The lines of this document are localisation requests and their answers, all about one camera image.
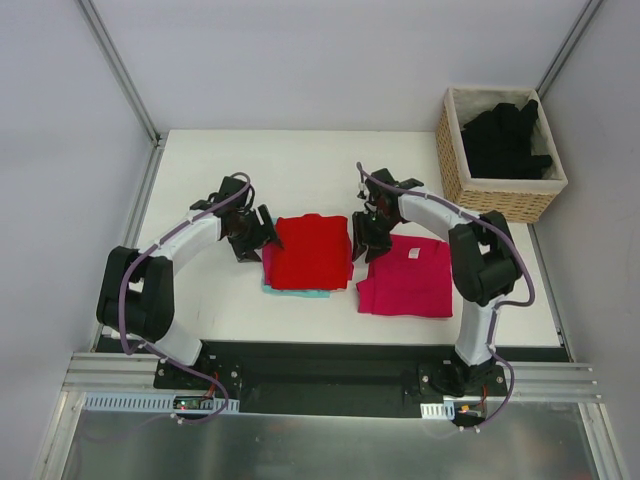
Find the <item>teal t shirt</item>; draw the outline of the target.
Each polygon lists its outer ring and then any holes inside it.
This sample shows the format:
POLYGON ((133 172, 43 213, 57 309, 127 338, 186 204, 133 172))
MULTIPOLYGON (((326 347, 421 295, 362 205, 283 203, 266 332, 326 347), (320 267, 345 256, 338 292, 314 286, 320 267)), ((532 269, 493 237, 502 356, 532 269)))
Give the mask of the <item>teal t shirt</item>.
POLYGON ((279 290, 274 289, 267 283, 262 284, 262 291, 266 294, 283 296, 283 297, 298 297, 309 299, 326 299, 331 295, 330 291, 326 290, 279 290))

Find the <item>magenta t shirt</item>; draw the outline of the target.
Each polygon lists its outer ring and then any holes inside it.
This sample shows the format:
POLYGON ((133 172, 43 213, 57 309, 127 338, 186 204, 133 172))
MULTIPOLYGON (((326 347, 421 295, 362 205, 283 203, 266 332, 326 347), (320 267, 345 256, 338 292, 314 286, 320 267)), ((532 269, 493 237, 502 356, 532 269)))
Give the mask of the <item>magenta t shirt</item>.
POLYGON ((369 264, 356 285, 358 312, 445 319, 453 315, 449 245, 426 237, 393 235, 391 251, 369 264))

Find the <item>red t shirt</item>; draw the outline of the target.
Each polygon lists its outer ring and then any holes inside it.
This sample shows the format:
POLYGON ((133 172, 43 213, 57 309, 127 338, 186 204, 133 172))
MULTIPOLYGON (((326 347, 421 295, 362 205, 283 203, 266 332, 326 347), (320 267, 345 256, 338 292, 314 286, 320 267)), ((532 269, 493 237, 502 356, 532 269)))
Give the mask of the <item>red t shirt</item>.
POLYGON ((271 257, 270 286, 277 290, 336 291, 351 275, 348 221, 317 213, 279 218, 276 232, 282 248, 271 257))

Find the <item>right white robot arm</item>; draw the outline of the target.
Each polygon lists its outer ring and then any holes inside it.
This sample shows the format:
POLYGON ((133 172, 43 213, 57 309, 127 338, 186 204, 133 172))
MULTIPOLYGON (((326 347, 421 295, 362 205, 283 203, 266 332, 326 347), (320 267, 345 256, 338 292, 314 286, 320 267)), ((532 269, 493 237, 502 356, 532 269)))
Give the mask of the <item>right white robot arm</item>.
POLYGON ((365 208, 352 216, 352 257, 368 276, 357 285, 358 310, 382 316, 446 318, 463 299, 450 360, 429 386, 461 397, 481 388, 496 358, 497 310, 523 274, 504 217, 466 210, 414 182, 361 186, 365 208))

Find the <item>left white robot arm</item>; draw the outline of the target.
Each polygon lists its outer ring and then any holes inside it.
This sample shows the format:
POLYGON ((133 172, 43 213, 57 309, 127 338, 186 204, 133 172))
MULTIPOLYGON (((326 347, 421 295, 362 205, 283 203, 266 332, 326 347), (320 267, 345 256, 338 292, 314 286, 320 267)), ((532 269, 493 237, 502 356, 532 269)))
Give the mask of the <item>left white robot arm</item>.
POLYGON ((174 279, 198 254, 224 238, 239 262, 259 262, 259 249, 282 245, 266 205, 235 200, 217 207, 200 200, 146 248, 114 248, 98 298, 97 321, 118 331, 123 350, 150 348, 177 368, 177 377, 191 389, 215 383, 215 367, 203 341, 176 319, 174 279))

